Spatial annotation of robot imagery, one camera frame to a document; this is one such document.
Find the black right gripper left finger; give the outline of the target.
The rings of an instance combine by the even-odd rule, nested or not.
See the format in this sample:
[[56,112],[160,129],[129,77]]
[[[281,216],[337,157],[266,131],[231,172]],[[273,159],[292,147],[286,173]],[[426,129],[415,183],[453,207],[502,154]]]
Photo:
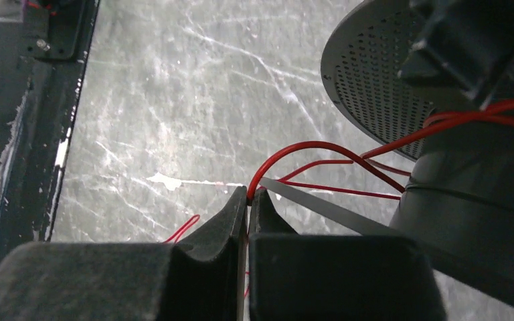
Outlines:
[[48,243],[0,264],[0,320],[241,320],[247,189],[178,243]]

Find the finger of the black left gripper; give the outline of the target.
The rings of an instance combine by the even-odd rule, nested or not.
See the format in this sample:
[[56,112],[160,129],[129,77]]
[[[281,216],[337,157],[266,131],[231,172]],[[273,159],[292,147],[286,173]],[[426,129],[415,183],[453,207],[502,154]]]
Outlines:
[[514,84],[514,1],[410,1],[424,21],[398,77],[428,100],[476,107]]

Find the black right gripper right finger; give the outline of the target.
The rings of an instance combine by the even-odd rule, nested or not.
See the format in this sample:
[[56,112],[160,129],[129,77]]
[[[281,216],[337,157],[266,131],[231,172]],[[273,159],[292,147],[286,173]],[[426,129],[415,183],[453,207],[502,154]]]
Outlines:
[[396,236],[301,235],[256,191],[248,236],[252,320],[445,320],[428,258]]

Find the black perforated cable spool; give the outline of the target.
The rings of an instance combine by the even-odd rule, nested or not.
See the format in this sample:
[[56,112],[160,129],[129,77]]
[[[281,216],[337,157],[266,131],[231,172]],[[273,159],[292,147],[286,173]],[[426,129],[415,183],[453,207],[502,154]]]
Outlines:
[[[476,107],[433,102],[398,77],[424,23],[410,1],[363,1],[337,25],[321,58],[338,110],[379,142],[363,154],[329,142],[292,144],[268,159],[247,198],[270,188],[359,233],[403,234],[426,248],[435,269],[514,306],[514,84]],[[386,227],[265,173],[293,152],[341,154],[399,193]]]

